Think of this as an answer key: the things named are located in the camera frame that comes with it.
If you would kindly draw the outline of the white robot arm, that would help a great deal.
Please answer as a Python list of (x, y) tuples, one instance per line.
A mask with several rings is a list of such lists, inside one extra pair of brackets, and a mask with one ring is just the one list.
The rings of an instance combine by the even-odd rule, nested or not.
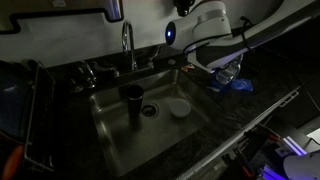
[(257, 24), (243, 18), (243, 28), (234, 34), (222, 0), (173, 0), (173, 4), (179, 17), (165, 28), (166, 44), (209, 73), (301, 26), (320, 11), (320, 0), (282, 0), (269, 17)]

